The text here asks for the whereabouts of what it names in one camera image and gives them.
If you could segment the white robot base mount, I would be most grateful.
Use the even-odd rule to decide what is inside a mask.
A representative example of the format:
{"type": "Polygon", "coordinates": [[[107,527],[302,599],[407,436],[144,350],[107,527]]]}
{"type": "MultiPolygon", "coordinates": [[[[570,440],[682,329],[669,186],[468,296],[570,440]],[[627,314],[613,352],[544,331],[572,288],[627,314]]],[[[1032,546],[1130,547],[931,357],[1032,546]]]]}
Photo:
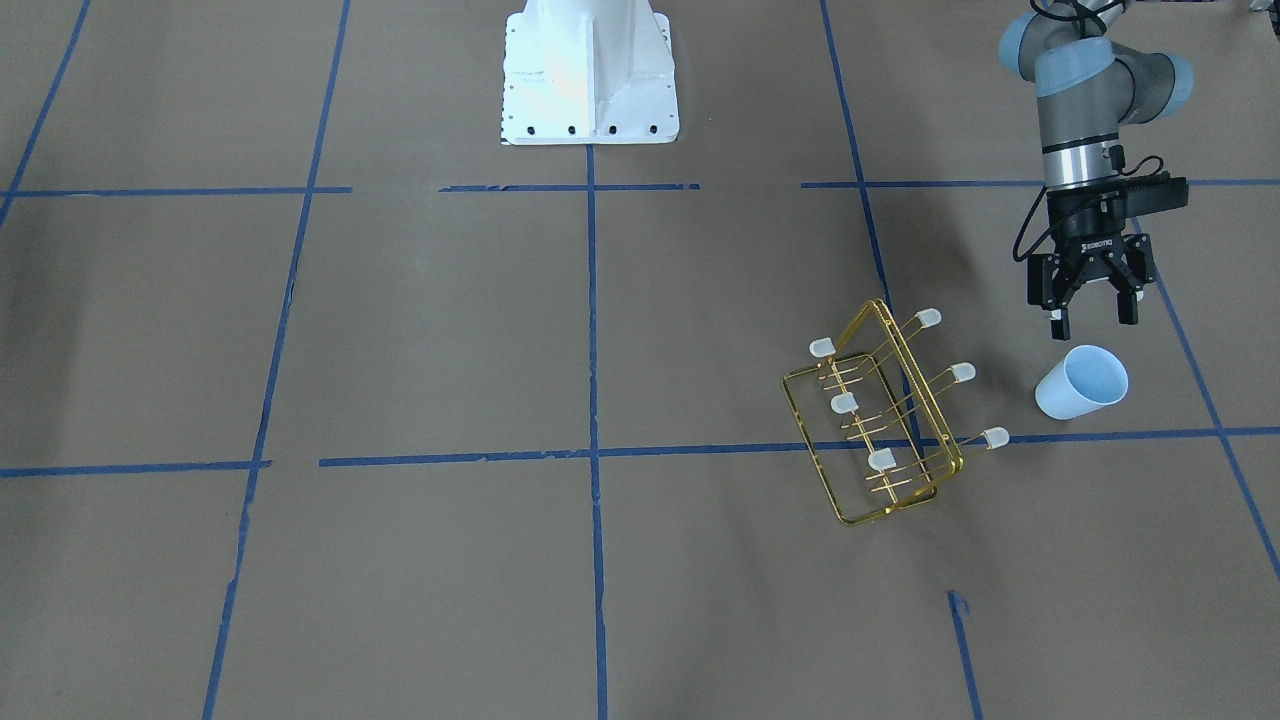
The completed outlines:
{"type": "Polygon", "coordinates": [[[669,18],[649,1],[527,1],[506,18],[500,142],[672,143],[669,18]]]}

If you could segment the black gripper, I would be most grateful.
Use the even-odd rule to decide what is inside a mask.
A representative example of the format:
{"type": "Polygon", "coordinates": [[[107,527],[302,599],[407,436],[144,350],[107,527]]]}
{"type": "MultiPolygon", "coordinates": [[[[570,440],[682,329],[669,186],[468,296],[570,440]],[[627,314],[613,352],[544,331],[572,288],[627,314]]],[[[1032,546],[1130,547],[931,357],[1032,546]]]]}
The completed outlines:
{"type": "Polygon", "coordinates": [[[1066,306],[1091,282],[1105,281],[1115,288],[1120,324],[1139,323],[1139,301],[1155,281],[1155,260],[1147,236],[1126,233],[1132,218],[1116,213],[1116,190],[1047,192],[1048,227],[1033,245],[1050,240],[1052,249],[1027,251],[1027,302],[1047,307],[1056,341],[1071,338],[1066,306]]]}

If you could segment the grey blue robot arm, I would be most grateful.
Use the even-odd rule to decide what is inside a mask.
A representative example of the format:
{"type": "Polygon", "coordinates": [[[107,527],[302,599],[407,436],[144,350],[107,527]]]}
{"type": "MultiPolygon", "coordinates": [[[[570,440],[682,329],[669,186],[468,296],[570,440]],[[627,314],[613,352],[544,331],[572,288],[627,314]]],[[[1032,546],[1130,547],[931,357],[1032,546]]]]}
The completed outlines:
{"type": "Polygon", "coordinates": [[[1000,40],[1001,63],[1036,87],[1044,170],[1036,205],[1046,228],[1032,243],[1018,240],[1012,258],[1027,265],[1027,301],[1047,313],[1059,341],[1071,336],[1071,301],[1092,283],[1112,286],[1120,323],[1138,323],[1158,269],[1149,236],[1128,223],[1189,201],[1185,178],[1162,165],[1143,174],[1126,161],[1120,129],[1176,114],[1196,86],[1185,58],[1110,38],[1126,9],[1125,1],[1033,1],[1000,40]]]}

